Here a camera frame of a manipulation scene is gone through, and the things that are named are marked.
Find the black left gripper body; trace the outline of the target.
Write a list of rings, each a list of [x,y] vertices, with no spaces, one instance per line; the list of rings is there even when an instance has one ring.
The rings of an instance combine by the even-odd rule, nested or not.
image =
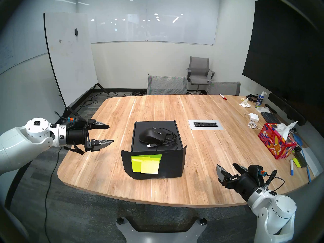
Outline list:
[[[85,151],[90,151],[89,133],[87,130],[88,120],[67,120],[66,121],[66,145],[73,145],[73,148],[66,147],[72,152],[83,152],[77,145],[84,145]]]

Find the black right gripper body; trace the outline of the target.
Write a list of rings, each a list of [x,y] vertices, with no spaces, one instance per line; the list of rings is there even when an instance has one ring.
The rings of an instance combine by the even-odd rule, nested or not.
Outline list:
[[[234,189],[246,202],[250,196],[259,188],[257,183],[248,173],[236,174],[224,178],[224,187]]]

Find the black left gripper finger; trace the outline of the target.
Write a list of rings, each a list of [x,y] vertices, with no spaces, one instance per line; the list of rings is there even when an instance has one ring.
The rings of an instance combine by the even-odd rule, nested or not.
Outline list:
[[[90,140],[90,151],[91,152],[99,151],[100,149],[103,149],[103,148],[109,146],[113,142],[114,142],[114,140],[107,140],[107,139],[95,140],[95,139],[92,139],[92,140]]]
[[[109,129],[109,125],[104,124],[102,122],[98,122],[95,119],[88,119],[87,121],[87,130],[92,130],[92,129]]]

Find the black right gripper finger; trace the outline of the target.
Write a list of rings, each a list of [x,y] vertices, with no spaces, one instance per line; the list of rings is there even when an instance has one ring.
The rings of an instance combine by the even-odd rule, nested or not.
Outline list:
[[[218,181],[221,183],[221,184],[224,184],[224,180],[229,180],[229,178],[232,176],[230,173],[228,173],[227,171],[225,171],[225,169],[216,164],[216,173],[217,173],[217,176],[218,176]]]
[[[233,165],[233,167],[237,170],[237,172],[239,173],[239,174],[245,174],[245,173],[248,173],[248,168],[246,168],[246,167],[244,167],[244,166],[241,166],[241,165],[239,165],[239,164],[237,164],[237,163],[233,163],[232,164]]]

